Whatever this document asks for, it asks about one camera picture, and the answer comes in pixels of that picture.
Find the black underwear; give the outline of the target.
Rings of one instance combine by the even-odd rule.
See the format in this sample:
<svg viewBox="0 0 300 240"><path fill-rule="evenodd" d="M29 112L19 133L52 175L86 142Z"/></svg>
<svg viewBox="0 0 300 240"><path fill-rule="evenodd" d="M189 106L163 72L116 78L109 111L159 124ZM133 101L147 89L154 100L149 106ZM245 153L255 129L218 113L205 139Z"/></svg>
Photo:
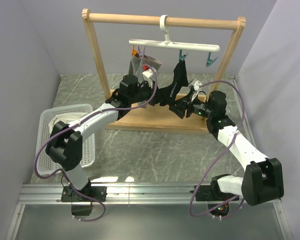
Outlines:
<svg viewBox="0 0 300 240"><path fill-rule="evenodd" d="M162 94L162 101L160 106L172 106L176 101L176 96L180 92L182 87L189 85L187 78L186 62L179 62L173 70L173 81L170 85L160 88Z"/></svg>

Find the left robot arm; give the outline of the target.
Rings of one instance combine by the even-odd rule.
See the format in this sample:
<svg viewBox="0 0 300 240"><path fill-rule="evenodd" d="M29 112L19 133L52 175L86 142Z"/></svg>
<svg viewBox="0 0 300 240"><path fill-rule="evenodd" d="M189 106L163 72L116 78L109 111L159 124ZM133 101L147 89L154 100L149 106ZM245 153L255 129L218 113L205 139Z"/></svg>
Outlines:
<svg viewBox="0 0 300 240"><path fill-rule="evenodd" d="M135 75L127 74L119 83L119 88L97 110L70 123L59 121L54 125L45 152L61 166L73 195L79 201L92 201L94 197L91 182L80 165L84 141L137 109L137 102L144 105L150 103L158 89L158 74L154 69L144 71L142 84Z"/></svg>

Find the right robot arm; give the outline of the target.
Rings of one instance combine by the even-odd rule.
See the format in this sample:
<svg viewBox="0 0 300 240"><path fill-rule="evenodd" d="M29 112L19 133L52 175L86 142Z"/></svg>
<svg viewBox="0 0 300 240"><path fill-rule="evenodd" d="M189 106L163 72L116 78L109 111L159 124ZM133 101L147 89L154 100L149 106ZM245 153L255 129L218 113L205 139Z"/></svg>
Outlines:
<svg viewBox="0 0 300 240"><path fill-rule="evenodd" d="M212 91L207 101L189 93L170 106L178 117L192 114L204 117L210 134L225 145L244 169L243 177L219 175L211 180L210 194L216 200L227 194L242 196L251 205L259 205L284 196L282 164L257 150L226 114L226 94Z"/></svg>

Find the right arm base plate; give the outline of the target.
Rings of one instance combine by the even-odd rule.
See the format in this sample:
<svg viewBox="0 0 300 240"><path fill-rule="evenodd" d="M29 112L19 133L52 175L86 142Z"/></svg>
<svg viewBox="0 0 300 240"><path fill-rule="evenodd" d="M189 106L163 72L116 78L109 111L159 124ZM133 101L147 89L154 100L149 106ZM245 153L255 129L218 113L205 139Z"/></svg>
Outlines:
<svg viewBox="0 0 300 240"><path fill-rule="evenodd" d="M196 202L224 202L232 197L234 194L214 192L210 185L201 185L195 194Z"/></svg>

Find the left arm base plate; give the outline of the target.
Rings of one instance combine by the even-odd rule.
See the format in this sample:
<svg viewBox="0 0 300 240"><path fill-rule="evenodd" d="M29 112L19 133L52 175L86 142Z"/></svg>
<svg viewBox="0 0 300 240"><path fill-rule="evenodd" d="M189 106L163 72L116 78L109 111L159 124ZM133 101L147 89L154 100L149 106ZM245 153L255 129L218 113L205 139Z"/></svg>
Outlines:
<svg viewBox="0 0 300 240"><path fill-rule="evenodd" d="M106 186L90 186L78 192L74 191L70 186L65 186L61 194L61 202L89 202L90 198L100 202L106 201L107 187Z"/></svg>

